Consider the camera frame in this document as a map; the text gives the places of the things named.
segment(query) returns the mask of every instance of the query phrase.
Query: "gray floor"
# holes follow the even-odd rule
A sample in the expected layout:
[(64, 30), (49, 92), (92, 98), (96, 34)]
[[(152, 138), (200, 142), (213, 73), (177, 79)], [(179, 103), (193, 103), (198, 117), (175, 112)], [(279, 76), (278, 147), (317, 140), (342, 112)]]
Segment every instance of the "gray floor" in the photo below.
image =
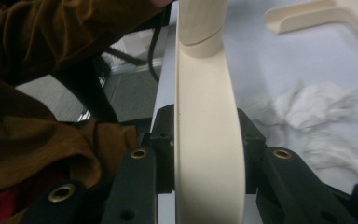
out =
[[(130, 35), (124, 38), (127, 52), (132, 56), (145, 59), (151, 32)], [(155, 50), (155, 69), (159, 74), (161, 58), (164, 52), (166, 29), (163, 29)], [(152, 78), (147, 66), (135, 67), (121, 64), (112, 67), (103, 86), (106, 96), (117, 112), (119, 121), (150, 118), (153, 115), (158, 83)], [(46, 76), (17, 87), (35, 99), (44, 103), (61, 121), (78, 121), (87, 110), (60, 82), (52, 76)]]

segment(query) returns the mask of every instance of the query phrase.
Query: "brown jacket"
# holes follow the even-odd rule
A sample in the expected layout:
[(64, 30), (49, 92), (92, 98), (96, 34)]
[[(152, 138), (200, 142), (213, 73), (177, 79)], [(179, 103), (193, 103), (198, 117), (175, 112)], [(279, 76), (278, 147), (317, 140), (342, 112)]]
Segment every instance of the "brown jacket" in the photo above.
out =
[(23, 0), (0, 4), (0, 190), (55, 161), (88, 187), (113, 175), (136, 146), (133, 127), (57, 122), (9, 84), (55, 73), (103, 51), (160, 11), (147, 0)]

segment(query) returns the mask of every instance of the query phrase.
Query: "crumpled white paper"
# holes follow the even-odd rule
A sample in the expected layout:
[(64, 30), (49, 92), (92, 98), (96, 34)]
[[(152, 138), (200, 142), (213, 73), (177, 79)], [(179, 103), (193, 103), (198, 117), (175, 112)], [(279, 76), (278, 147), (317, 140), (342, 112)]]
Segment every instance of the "crumpled white paper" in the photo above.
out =
[(277, 97), (259, 97), (245, 112), (268, 127), (264, 131), (269, 146), (288, 147), (289, 126), (302, 134), (304, 159), (314, 168), (344, 166), (358, 174), (358, 147), (338, 133), (319, 131), (331, 122), (356, 116), (356, 105), (358, 89), (347, 90), (332, 82), (305, 86), (299, 80)]

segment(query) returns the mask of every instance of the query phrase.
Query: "cream plastic piece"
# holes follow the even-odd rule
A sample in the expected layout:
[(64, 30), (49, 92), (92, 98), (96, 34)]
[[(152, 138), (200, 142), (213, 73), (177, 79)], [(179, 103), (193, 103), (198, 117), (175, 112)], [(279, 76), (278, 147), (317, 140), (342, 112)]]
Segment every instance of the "cream plastic piece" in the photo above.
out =
[(222, 42), (227, 0), (179, 1), (179, 39), (193, 57), (214, 55)]
[(278, 34), (329, 22), (346, 22), (358, 33), (358, 0), (318, 0), (266, 13), (266, 26)]
[[(194, 0), (180, 2), (189, 4), (190, 1)], [(209, 5), (205, 10), (214, 6), (216, 4)], [(182, 10), (179, 17), (187, 16), (181, 7), (179, 10)], [(202, 14), (204, 11), (201, 9), (195, 11), (200, 17), (208, 14)], [(211, 36), (217, 39), (211, 41), (218, 45), (215, 54), (195, 57), (198, 50), (203, 49), (183, 45), (179, 37), (184, 26), (178, 24), (177, 27), (174, 119), (176, 223), (241, 224), (245, 166), (226, 54), (221, 39), (219, 41)], [(192, 27), (185, 27), (185, 30), (191, 31)]]

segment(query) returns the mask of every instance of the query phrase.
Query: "red fabric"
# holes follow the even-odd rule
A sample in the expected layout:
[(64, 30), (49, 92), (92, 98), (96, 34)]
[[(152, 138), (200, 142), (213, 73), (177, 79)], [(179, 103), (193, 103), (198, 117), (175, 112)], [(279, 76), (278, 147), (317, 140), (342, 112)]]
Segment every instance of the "red fabric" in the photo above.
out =
[(0, 222), (29, 207), (47, 186), (68, 178), (68, 169), (56, 162), (19, 185), (0, 191)]

